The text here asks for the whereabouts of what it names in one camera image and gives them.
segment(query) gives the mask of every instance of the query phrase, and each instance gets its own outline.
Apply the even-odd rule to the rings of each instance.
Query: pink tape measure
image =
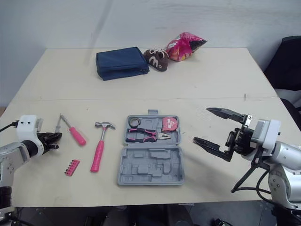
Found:
[[[177,128],[177,119],[173,117],[164,117],[162,119],[162,131],[175,131]]]
[[[76,159],[72,160],[72,161],[70,162],[69,167],[66,169],[65,174],[66,174],[67,176],[71,177],[72,174],[74,173],[75,169],[76,169],[77,166],[79,165],[79,162],[80,162],[80,161],[79,161],[79,160],[76,160]]]

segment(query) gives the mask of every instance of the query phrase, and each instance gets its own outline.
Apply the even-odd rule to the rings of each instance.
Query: chip bag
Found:
[[[189,32],[179,34],[166,48],[169,58],[175,61],[185,60],[207,41]]]

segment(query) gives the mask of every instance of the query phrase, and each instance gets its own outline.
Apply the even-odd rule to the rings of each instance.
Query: gray plastic tool case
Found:
[[[158,110],[149,110],[149,115],[130,115],[127,117],[126,138],[142,139],[145,134],[128,133],[131,129],[128,120],[138,117],[141,124],[138,128],[162,131],[162,118],[177,119],[176,131],[164,132],[171,135],[170,139],[156,142],[128,143],[121,154],[119,185],[182,185],[184,183],[184,166],[182,149],[177,145],[181,140],[179,118],[174,115],[158,115]]]

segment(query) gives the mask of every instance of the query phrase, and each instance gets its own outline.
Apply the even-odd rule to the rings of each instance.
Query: black cable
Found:
[[[12,123],[9,124],[9,125],[7,125],[7,126],[5,126],[5,127],[3,127],[2,129],[0,129],[0,133],[1,133],[2,131],[6,130],[7,128],[11,127],[11,126],[13,126]]]
[[[264,201],[266,201],[266,202],[268,202],[268,203],[270,203],[270,204],[272,204],[272,205],[279,206],[278,203],[276,203],[276,202],[274,202],[274,201],[272,201],[272,200],[270,200],[270,199],[267,199],[267,198],[263,197],[262,194],[260,194],[259,186],[260,186],[262,180],[264,179],[264,177],[265,177],[268,173],[269,173],[269,170],[266,170],[266,171],[261,175],[261,177],[259,178],[259,180],[257,181],[257,184],[256,184],[256,192],[257,192],[258,196],[259,196],[262,200],[264,200]]]
[[[236,191],[243,191],[243,190],[257,191],[257,188],[256,187],[239,187],[238,189],[236,189]],[[261,189],[261,188],[259,188],[259,191],[267,193],[267,194],[271,194],[270,191],[267,191],[267,190],[264,190],[264,189]]]
[[[231,193],[235,193],[237,189],[244,183],[245,180],[254,172],[256,169],[255,166],[251,166],[251,168],[244,174],[244,176],[234,185],[234,187],[231,190]]]
[[[0,133],[1,133],[2,131],[6,130],[7,128],[11,127],[11,126],[17,127],[18,122],[19,122],[19,120],[15,121],[15,122],[12,122],[11,124],[9,124],[9,125],[3,127],[2,129],[0,129]]]

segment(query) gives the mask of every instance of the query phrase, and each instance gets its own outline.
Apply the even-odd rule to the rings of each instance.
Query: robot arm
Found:
[[[0,147],[0,222],[8,220],[14,207],[11,206],[11,192],[14,172],[30,158],[57,149],[54,144],[62,137],[61,133],[39,133],[42,119],[36,115],[23,115],[17,127],[19,142]]]
[[[236,128],[229,133],[225,144],[228,150],[224,152],[219,150],[219,145],[210,141],[198,137],[193,139],[194,143],[207,152],[226,161],[231,161],[234,152],[251,161],[251,168],[235,184],[231,192],[256,190],[262,199],[275,205],[275,212],[283,216],[286,214],[286,218],[293,216],[292,221],[295,220],[300,224],[301,218],[296,215],[301,214],[301,147],[277,141],[277,136],[280,134],[280,121],[259,120],[253,130],[249,128],[251,115],[243,115],[223,108],[207,108],[207,110],[219,117],[229,118],[242,124],[241,128]],[[256,188],[239,188],[256,168],[266,170]],[[269,173],[270,192],[259,188],[260,182],[267,173]],[[260,191],[271,194],[272,200],[264,198]]]

